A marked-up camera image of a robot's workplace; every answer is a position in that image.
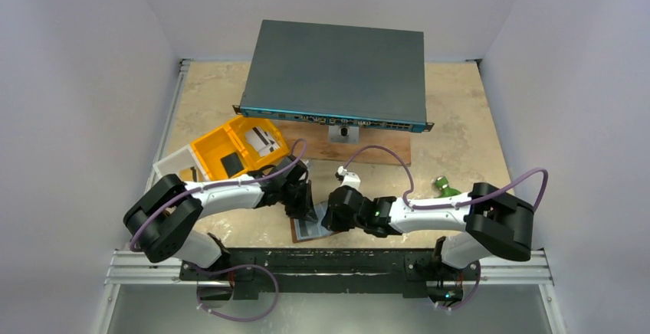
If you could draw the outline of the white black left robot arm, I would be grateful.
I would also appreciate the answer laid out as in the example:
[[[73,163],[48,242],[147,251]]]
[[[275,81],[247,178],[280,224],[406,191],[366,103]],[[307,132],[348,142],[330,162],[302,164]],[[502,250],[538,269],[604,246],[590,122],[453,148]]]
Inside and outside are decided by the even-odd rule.
[[[216,237],[195,231],[202,218],[239,209],[283,205],[291,218],[314,210],[307,165],[284,157],[236,178],[216,182],[185,182],[164,175],[124,215],[131,249],[152,263],[170,257],[205,270],[225,268],[229,253]]]

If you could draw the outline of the black card in bin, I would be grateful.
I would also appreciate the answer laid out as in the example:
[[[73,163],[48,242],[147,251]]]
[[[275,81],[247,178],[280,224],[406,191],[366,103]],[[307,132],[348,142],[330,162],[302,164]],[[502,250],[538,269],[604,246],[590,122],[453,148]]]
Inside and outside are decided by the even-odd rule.
[[[228,178],[235,177],[238,173],[245,169],[237,152],[232,152],[222,157],[220,159],[220,162]]]

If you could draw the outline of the white cards in bin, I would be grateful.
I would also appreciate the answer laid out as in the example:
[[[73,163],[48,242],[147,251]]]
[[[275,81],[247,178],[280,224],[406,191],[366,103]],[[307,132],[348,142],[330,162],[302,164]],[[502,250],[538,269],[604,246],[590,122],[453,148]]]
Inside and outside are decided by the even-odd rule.
[[[247,143],[261,157],[269,156],[279,149],[277,141],[261,127],[252,127],[245,133]]]

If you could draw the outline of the green toy figure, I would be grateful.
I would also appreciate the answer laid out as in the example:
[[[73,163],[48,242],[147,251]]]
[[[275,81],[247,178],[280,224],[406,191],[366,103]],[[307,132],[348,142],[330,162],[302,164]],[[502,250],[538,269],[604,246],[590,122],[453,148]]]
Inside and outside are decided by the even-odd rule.
[[[459,190],[450,186],[447,177],[444,175],[435,178],[432,181],[432,185],[439,192],[437,198],[451,198],[461,194]]]

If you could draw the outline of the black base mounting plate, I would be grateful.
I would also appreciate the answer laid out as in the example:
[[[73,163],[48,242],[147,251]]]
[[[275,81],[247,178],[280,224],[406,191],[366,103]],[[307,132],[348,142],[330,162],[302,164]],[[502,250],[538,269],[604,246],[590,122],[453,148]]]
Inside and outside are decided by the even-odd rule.
[[[226,266],[197,271],[182,262],[179,278],[206,287],[224,283],[236,300],[260,293],[399,294],[458,302],[461,285],[477,276],[476,265],[446,267],[431,248],[231,248]]]

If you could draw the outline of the brown leather card holder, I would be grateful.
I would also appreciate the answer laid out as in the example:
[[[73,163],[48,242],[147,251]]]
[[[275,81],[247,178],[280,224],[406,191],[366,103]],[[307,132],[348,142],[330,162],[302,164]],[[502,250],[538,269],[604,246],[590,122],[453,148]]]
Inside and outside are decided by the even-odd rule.
[[[325,228],[322,221],[327,212],[327,202],[323,201],[314,206],[315,220],[308,218],[291,219],[291,239],[296,243],[307,242],[326,238],[334,232]]]

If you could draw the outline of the grey blue network switch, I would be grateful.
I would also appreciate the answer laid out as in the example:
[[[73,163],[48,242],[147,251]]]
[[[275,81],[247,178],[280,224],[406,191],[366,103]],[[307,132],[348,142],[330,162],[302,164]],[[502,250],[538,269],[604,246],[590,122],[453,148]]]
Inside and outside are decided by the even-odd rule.
[[[421,31],[264,20],[238,115],[423,133]]]

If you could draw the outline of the brown wooden board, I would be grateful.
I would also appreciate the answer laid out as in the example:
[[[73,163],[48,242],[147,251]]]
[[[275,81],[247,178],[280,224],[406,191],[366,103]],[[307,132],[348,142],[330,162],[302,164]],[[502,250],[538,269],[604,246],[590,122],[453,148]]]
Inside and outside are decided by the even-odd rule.
[[[307,141],[304,157],[345,163],[349,159],[375,165],[411,163],[412,134],[386,129],[350,127],[341,135],[338,126],[275,120],[274,125],[292,145],[297,139]]]

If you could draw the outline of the yellow plastic bin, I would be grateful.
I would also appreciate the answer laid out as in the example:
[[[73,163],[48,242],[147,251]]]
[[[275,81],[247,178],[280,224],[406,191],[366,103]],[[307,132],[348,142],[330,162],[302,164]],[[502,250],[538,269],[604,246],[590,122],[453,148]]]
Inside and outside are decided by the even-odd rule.
[[[247,143],[245,133],[252,127],[261,127],[272,135],[279,149],[261,158]],[[239,154],[245,169],[235,177],[271,165],[289,154],[289,147],[280,130],[268,119],[236,116],[211,132],[190,143],[203,166],[208,180],[228,179],[220,159],[232,152]]]

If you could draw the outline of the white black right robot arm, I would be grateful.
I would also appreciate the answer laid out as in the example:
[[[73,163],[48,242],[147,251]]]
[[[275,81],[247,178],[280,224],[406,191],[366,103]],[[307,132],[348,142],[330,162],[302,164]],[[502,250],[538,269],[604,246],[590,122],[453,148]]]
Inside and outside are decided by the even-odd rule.
[[[528,261],[534,213],[530,203],[486,182],[447,198],[407,201],[396,196],[369,199],[343,185],[330,193],[321,224],[332,232],[359,228],[375,237],[455,231],[437,242],[435,256],[462,269],[489,256]]]

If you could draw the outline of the white plastic bin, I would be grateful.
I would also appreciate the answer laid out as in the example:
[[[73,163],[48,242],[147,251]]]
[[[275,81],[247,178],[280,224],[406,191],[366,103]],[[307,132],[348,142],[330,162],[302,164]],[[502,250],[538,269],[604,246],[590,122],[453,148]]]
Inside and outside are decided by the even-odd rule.
[[[164,175],[175,174],[184,181],[208,181],[208,176],[191,145],[185,145],[153,164],[149,185],[153,186]]]

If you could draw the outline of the aluminium frame rail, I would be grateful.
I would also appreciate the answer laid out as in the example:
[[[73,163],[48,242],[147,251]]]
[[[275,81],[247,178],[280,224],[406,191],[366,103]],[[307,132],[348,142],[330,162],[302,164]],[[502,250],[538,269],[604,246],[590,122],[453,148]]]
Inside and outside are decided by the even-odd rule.
[[[191,63],[192,63],[192,59],[188,59],[188,58],[181,59],[181,61],[179,62],[179,73],[178,73],[178,76],[177,76],[177,79],[176,79],[176,85],[175,85],[174,91],[172,93],[172,102],[169,105],[169,110],[168,110],[166,119],[164,121],[163,129],[162,129],[162,135],[160,137],[159,145],[158,145],[158,148],[157,148],[156,153],[155,153],[154,158],[153,158],[153,164],[152,164],[151,169],[150,169],[150,174],[149,174],[149,177],[148,177],[147,182],[146,182],[145,192],[144,193],[147,193],[151,189],[151,187],[159,180],[159,176],[157,175],[156,170],[154,169],[153,166],[160,159],[162,159],[166,155],[167,147],[168,147],[168,144],[169,144],[169,137],[170,137],[170,134],[172,133],[173,123],[174,123],[174,120],[176,118],[176,112],[177,112],[177,109],[178,109],[178,106],[179,106],[180,99],[182,98],[182,93],[183,93],[183,89],[184,89],[184,86],[185,86],[185,80],[187,78]],[[112,281],[111,279],[113,279],[113,278],[111,278],[111,274],[113,273],[113,262],[115,260],[114,259],[115,256],[112,257],[112,259],[111,259],[106,279],[103,282],[103,285],[105,287],[109,286],[109,285],[111,285],[111,286],[112,285],[119,285],[119,283],[114,283],[114,282],[111,283],[110,282],[110,281]],[[145,258],[144,267],[138,266],[136,268],[138,268],[138,269],[140,269],[140,268],[154,269],[155,270],[155,269],[157,269],[159,267],[168,267],[167,265],[174,266],[178,270],[179,269],[178,266],[182,267],[182,262],[178,258],[173,257],[171,260],[168,260],[166,262],[151,264]]]

